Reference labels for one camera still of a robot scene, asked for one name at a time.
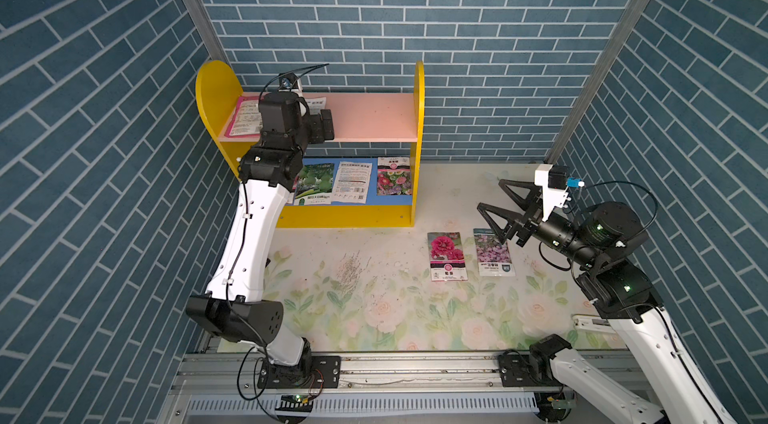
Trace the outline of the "purple flower seed bag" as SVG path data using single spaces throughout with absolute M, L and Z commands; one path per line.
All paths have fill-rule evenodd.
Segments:
M 473 239 L 478 271 L 481 277 L 512 277 L 516 275 L 509 247 L 491 229 L 475 228 Z

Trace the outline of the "red peony seed bag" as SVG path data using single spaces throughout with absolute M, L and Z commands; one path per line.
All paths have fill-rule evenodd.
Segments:
M 433 282 L 468 280 L 465 253 L 459 232 L 427 234 L 430 278 Z

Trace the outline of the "white text gourd seed bag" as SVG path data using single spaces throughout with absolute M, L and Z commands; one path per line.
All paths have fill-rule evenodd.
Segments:
M 322 110 L 326 109 L 327 98 L 325 96 L 309 98 L 306 97 L 305 101 L 309 109 L 309 113 L 312 115 L 319 115 Z

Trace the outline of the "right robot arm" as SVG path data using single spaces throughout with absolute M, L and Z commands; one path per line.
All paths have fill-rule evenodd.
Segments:
M 658 401 L 629 391 L 556 335 L 531 346 L 531 366 L 615 423 L 734 422 L 686 349 L 660 293 L 630 260 L 647 239 L 637 213 L 625 203 L 603 202 L 575 224 L 555 211 L 569 199 L 566 181 L 550 186 L 502 180 L 499 186 L 519 209 L 479 204 L 491 231 L 518 245 L 535 238 L 567 258 L 577 287 L 631 352 Z

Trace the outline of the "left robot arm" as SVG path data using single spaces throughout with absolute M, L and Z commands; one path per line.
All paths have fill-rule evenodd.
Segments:
M 265 271 L 306 150 L 333 139 L 333 122 L 327 110 L 312 113 L 299 91 L 265 94 L 258 110 L 260 137 L 238 164 L 238 202 L 225 251 L 205 292 L 190 297 L 185 312 L 216 337 L 254 345 L 269 374 L 300 386 L 312 372 L 311 346 L 284 326 L 282 304 L 265 299 Z

